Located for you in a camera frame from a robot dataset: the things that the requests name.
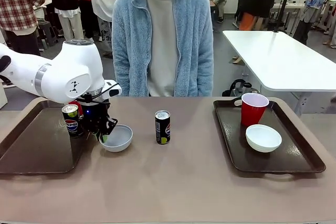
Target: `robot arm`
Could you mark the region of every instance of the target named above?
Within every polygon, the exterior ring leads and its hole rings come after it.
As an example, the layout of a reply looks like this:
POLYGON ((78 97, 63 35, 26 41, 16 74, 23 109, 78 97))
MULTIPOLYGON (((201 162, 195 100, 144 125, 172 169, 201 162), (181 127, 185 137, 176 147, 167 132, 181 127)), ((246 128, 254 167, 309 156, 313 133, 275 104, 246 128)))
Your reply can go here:
POLYGON ((0 44, 0 74, 40 97, 58 103, 77 100, 84 128, 97 137, 110 134, 117 123, 107 114, 108 99, 122 90, 115 81, 104 80, 99 52, 91 42, 65 41, 53 60, 19 54, 0 44))

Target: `white bowl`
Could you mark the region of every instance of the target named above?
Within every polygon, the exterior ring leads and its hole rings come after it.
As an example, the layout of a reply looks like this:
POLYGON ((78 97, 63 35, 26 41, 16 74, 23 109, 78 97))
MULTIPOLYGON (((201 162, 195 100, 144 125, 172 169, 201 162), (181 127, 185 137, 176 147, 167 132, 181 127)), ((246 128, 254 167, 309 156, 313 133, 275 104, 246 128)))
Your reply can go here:
POLYGON ((100 139, 100 144, 109 152, 121 152, 132 142, 133 131, 126 125, 118 124, 115 126, 105 143, 100 139))
POLYGON ((248 144, 258 152, 272 152, 282 142, 281 135, 271 127, 255 124, 247 128, 246 139, 248 144))

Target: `robot logo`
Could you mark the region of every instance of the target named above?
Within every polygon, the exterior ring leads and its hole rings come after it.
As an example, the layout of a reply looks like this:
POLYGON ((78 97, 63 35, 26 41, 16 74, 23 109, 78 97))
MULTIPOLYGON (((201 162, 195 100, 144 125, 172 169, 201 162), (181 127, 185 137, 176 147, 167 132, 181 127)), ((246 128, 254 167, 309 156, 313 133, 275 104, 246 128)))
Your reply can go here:
POLYGON ((65 124, 67 125, 69 131, 75 131, 78 128, 78 122, 75 120, 66 119, 65 124))
POLYGON ((77 92, 77 89, 76 89, 76 86, 78 85, 78 82, 77 82, 77 81, 73 81, 71 84, 73 84, 73 89, 70 90, 70 92, 75 91, 76 93, 78 93, 78 92, 77 92))

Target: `pepsi can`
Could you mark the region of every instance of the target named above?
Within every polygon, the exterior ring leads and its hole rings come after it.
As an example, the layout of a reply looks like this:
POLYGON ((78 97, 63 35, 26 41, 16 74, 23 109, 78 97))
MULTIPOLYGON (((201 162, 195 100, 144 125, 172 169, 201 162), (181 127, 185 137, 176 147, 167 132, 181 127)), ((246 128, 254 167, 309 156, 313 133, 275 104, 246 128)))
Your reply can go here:
POLYGON ((80 137, 84 131, 79 122, 78 106, 75 104, 65 105, 62 108, 63 117, 70 137, 80 137))
POLYGON ((158 144, 167 144, 170 141, 170 113, 160 110, 155 113, 156 141, 158 144))

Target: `fleece jacket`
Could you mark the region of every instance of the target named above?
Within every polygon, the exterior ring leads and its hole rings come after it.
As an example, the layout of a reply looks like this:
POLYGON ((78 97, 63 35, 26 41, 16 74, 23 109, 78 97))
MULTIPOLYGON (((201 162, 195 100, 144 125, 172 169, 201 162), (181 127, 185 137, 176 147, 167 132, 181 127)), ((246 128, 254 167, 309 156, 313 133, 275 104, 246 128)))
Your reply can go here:
MULTIPOLYGON (((174 96, 211 96, 214 57, 209 0, 173 0, 173 14, 179 56, 174 96)), ((152 33, 146 0, 115 2, 112 51, 116 81, 123 96, 149 96, 147 77, 152 33)))

